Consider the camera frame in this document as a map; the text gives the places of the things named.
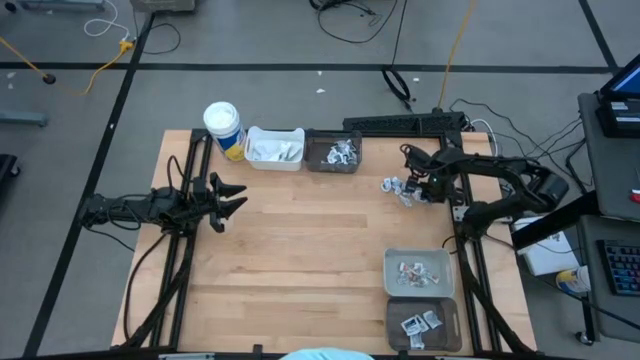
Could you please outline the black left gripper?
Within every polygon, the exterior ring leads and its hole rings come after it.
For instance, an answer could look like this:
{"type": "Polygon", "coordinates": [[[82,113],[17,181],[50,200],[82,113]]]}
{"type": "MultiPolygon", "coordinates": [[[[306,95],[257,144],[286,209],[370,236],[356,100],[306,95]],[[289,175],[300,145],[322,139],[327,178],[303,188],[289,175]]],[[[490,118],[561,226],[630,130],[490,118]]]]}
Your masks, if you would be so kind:
{"type": "MultiPolygon", "coordinates": [[[[245,185],[230,185],[222,183],[216,172],[210,174],[209,180],[204,177],[196,177],[192,181],[192,198],[196,204],[199,215],[209,215],[210,226],[217,233],[225,231],[225,225],[221,221],[220,197],[230,198],[245,191],[245,185]]],[[[231,199],[222,202],[222,217],[229,219],[242,205],[247,202],[247,197],[231,199]]]]}

